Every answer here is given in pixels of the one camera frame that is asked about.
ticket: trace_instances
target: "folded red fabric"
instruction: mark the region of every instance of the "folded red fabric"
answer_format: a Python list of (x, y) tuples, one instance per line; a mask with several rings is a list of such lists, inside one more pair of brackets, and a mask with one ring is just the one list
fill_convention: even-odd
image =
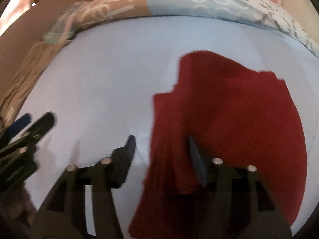
[(132, 237), (192, 237), (191, 193), (201, 186), (188, 155), (188, 135), (231, 166), (255, 165), (293, 224), (304, 195), (307, 154), (283, 80), (210, 51), (192, 52), (180, 60), (174, 90), (154, 96), (154, 110), (151, 162)]

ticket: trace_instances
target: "orange fabric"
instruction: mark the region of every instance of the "orange fabric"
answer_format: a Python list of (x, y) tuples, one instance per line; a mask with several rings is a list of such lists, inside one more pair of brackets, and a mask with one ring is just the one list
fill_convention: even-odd
[(192, 198), (200, 190), (187, 137), (234, 167), (255, 165), (289, 224), (297, 218), (307, 154), (297, 109), (283, 80), (209, 51), (182, 57), (171, 93), (154, 96), (151, 163), (130, 234), (192, 238)]

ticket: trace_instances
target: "red garment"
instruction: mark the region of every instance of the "red garment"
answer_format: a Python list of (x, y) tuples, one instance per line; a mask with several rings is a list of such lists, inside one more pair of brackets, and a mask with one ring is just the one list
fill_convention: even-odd
[(193, 52), (181, 58), (174, 91), (154, 96), (154, 109), (151, 164), (132, 237), (192, 237), (188, 194), (201, 186), (188, 155), (188, 135), (231, 166), (255, 165), (293, 224), (305, 190), (307, 155), (283, 80), (213, 52)]

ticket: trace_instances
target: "white sheet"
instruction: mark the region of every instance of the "white sheet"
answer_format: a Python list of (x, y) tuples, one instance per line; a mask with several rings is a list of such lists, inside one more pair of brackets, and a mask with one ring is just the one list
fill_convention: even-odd
[(128, 135), (137, 152), (114, 202), (125, 238), (142, 192), (153, 124), (152, 96), (176, 81), (178, 58), (206, 49), (253, 70), (283, 78), (299, 111), (308, 173), (296, 233), (319, 201), (319, 60), (297, 40), (223, 20), (197, 17), (137, 18), (84, 31), (62, 49), (25, 101), (20, 115), (47, 111), (57, 126), (41, 141), (40, 169), (27, 180), (37, 207), (68, 164), (89, 166), (121, 147)]

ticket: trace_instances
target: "brown wall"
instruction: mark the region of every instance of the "brown wall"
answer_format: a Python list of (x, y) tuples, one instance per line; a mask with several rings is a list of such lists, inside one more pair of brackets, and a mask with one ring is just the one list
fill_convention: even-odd
[(16, 20), (0, 37), (0, 100), (30, 47), (53, 26), (57, 18), (78, 1), (41, 0)]

